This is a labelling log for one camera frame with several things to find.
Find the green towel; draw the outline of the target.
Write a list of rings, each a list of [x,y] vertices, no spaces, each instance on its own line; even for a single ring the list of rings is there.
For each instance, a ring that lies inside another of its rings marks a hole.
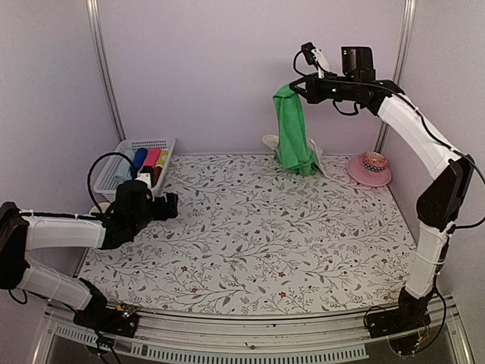
[[[277,160],[281,166],[302,176],[315,174],[315,154],[307,144],[305,116],[299,95],[289,84],[273,96],[278,123]]]

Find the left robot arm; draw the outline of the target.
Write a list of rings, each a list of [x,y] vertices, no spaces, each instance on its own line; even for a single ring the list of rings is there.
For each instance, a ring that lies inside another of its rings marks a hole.
[[[149,223],[177,215],[177,194],[155,197],[140,180],[121,184],[115,201],[94,215],[33,212],[5,202],[1,206],[1,288],[58,301],[82,312],[95,328],[105,329],[113,315],[93,284],[30,261],[27,254],[51,248],[117,249],[134,241]]]

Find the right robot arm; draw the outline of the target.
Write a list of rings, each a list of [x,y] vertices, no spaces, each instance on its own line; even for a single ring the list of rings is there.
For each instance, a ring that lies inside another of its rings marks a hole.
[[[455,221],[474,170],[471,157],[447,141],[391,80],[354,81],[344,76],[320,78],[310,74],[289,87],[309,104],[350,101],[366,108],[394,129],[427,169],[432,183],[417,200],[418,247],[401,294],[410,300],[423,300],[432,291],[446,259],[449,239],[458,230]]]

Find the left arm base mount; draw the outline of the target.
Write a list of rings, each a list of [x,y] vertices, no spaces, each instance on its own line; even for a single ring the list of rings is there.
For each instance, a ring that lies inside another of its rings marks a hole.
[[[124,310],[108,308],[105,304],[89,304],[74,314],[74,324],[102,334],[113,334],[134,338],[139,325],[139,316]]]

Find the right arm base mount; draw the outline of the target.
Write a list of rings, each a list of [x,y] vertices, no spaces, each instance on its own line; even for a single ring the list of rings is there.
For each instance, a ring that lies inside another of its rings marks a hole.
[[[363,324],[371,338],[387,337],[390,349],[399,356],[417,353],[430,327],[427,312],[406,318],[397,308],[372,306],[364,315]]]

